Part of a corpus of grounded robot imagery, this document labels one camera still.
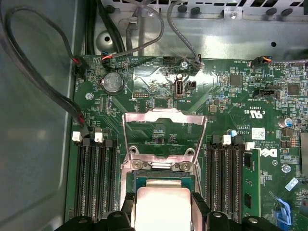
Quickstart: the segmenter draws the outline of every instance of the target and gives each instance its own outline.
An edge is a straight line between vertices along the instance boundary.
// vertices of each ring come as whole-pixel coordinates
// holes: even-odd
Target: chip
[[[299,95],[298,83],[288,83],[288,95]]]
[[[240,87],[242,85],[242,76],[241,75],[230,75],[230,85]]]
[[[212,112],[212,113],[217,112],[217,106],[216,105],[210,105],[209,111]]]
[[[291,144],[291,141],[286,141],[286,148],[291,148],[292,147],[292,144]]]
[[[252,160],[251,160],[251,154],[245,153],[244,154],[244,165],[248,168],[251,168],[252,165]]]
[[[251,195],[249,195],[248,193],[245,193],[244,203],[245,203],[245,206],[248,207],[248,208],[251,208],[251,198],[252,198]]]
[[[111,128],[103,128],[102,133],[111,133]]]
[[[280,147],[286,148],[287,147],[286,141],[280,141]]]
[[[163,139],[163,138],[158,138],[158,139],[157,139],[157,143],[158,143],[158,144],[163,144],[163,142],[164,142],[164,139]]]

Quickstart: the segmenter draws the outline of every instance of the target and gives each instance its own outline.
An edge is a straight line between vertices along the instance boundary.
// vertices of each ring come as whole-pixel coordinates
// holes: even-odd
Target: connector
[[[90,66],[88,65],[87,61],[79,55],[75,56],[73,59],[75,63],[73,69],[74,76],[85,79],[87,70],[90,69]]]
[[[181,96],[183,94],[183,82],[178,80],[175,82],[175,95]]]
[[[251,61],[251,66],[264,66],[270,63],[270,56],[261,56]]]

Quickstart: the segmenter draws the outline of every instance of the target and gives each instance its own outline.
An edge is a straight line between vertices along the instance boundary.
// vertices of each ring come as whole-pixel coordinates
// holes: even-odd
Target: green circuit board
[[[113,148],[104,148],[104,158],[100,159],[102,154],[97,149],[72,142],[66,220],[76,215],[97,219],[100,216],[97,215],[98,209],[102,210],[101,213],[120,209],[120,165],[126,155],[122,115],[127,112],[146,113],[153,108],[176,108],[186,115],[205,115],[208,119],[198,157],[201,194],[205,201],[212,203],[209,198],[215,194],[207,189],[210,182],[206,156],[210,153],[209,145],[212,145],[213,135],[222,140],[231,129],[241,137],[243,147],[253,142],[254,148],[259,150],[251,154],[254,155],[251,163],[256,166],[249,172],[244,165],[247,151],[243,148],[242,172],[249,177],[241,179],[241,217],[260,214],[277,224],[274,211],[280,210],[280,204],[274,198],[276,196],[290,205],[292,225],[288,230],[308,231],[308,218],[299,214],[301,200],[308,197],[308,185],[305,184],[308,176],[301,174],[300,162],[300,133],[307,130],[308,123],[305,66],[253,66],[248,60],[202,59],[198,69],[190,65],[183,70],[180,68],[181,59],[177,58],[170,62],[164,57],[123,56],[111,59],[110,70],[106,70],[101,64],[101,56],[83,58],[90,69],[86,71],[86,78],[76,79],[74,100],[85,115],[92,137],[95,129],[101,128],[104,139],[113,141]],[[110,95],[102,86],[101,79],[110,72],[120,74],[125,82],[119,94]],[[181,94],[176,93],[179,74],[183,84]],[[262,94],[259,90],[271,90],[273,94]],[[282,118],[292,119],[293,125],[282,129],[279,126]],[[129,145],[137,146],[140,153],[157,156],[184,154],[185,150],[196,146],[202,130],[200,126],[173,124],[168,120],[131,123],[127,128]],[[78,131],[75,123],[72,130]],[[103,170],[99,169],[99,163],[104,164]],[[285,165],[291,167],[290,172],[282,171]],[[195,181],[186,176],[173,178],[186,179],[189,185]],[[127,177],[127,192],[134,190],[134,179],[132,174]],[[222,208],[222,204],[220,201],[213,207]]]

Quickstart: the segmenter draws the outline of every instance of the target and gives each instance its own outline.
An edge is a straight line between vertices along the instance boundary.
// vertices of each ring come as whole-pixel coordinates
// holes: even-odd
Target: capacitor
[[[109,95],[117,95],[124,89],[125,82],[117,72],[110,72],[100,80],[103,88]]]
[[[291,127],[293,125],[293,121],[290,118],[282,118],[279,120],[278,125],[281,128]]]
[[[234,137],[234,136],[237,135],[237,131],[229,129],[229,130],[227,130],[227,135],[231,135],[231,137]]]

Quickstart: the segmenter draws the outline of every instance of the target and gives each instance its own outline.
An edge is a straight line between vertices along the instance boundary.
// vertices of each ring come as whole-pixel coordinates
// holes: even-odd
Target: wire connector
[[[89,64],[87,61],[79,55],[74,56],[73,61],[75,63],[74,67],[74,75],[78,78],[85,79],[86,78],[86,71],[90,69]]]

